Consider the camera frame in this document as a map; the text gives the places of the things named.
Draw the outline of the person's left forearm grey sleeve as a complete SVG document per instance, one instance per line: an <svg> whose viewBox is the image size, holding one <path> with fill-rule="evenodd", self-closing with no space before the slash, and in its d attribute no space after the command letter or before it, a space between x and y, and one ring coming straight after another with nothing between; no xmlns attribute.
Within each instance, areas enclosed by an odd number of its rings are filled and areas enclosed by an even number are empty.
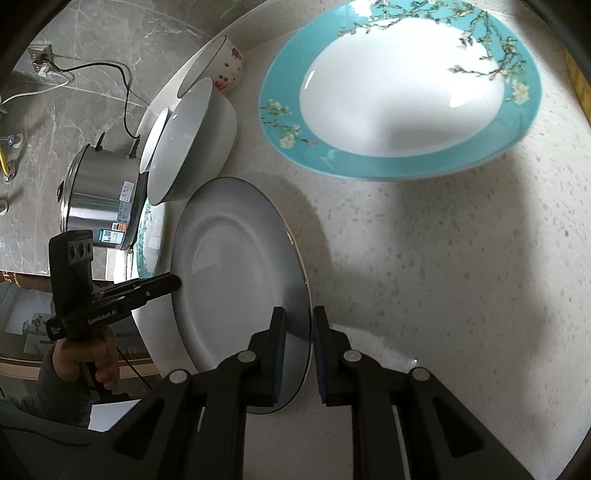
<svg viewBox="0 0 591 480"><path fill-rule="evenodd" d="M45 355L34 392L1 401L3 479L58 479L92 446L92 400L79 369L92 354L57 343Z"/></svg>

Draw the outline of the person's left hand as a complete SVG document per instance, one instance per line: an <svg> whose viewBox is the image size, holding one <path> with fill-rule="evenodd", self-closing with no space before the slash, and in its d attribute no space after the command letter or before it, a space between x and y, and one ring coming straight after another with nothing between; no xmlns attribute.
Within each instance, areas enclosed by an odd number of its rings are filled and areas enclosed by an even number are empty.
<svg viewBox="0 0 591 480"><path fill-rule="evenodd" d="M106 390L113 390L120 379L115 335L107 327L99 339L77 344L67 339L59 340L52 354L56 375L65 382L75 382L82 365L92 364L95 379Z"/></svg>

